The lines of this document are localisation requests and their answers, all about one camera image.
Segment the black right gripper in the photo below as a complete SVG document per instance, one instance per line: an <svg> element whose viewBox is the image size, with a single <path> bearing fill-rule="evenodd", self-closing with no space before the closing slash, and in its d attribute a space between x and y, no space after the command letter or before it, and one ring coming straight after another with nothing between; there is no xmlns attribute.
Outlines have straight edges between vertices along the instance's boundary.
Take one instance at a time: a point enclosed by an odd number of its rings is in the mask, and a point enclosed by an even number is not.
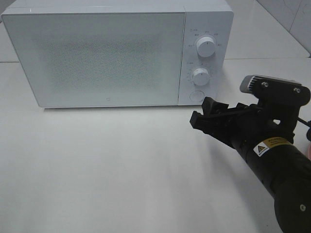
<svg viewBox="0 0 311 233"><path fill-rule="evenodd" d="M244 105L229 108L229 104L206 97L202 103L203 114L193 111L190 124L194 129L218 141L233 146L240 155L246 155L255 145L272 137L282 137L294 142L299 107L268 104L262 108L252 104L245 112ZM230 137L230 120L233 135Z"/></svg>

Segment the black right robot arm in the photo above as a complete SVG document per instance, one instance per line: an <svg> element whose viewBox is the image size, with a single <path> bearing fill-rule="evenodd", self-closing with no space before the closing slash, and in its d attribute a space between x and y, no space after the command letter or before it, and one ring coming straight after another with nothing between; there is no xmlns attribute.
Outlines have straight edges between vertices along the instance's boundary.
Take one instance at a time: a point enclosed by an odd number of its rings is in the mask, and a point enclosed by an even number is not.
<svg viewBox="0 0 311 233"><path fill-rule="evenodd" d="M311 162L293 144L304 100L257 104L225 103L206 97L190 124L235 149L274 198L277 222L285 233L311 230Z"/></svg>

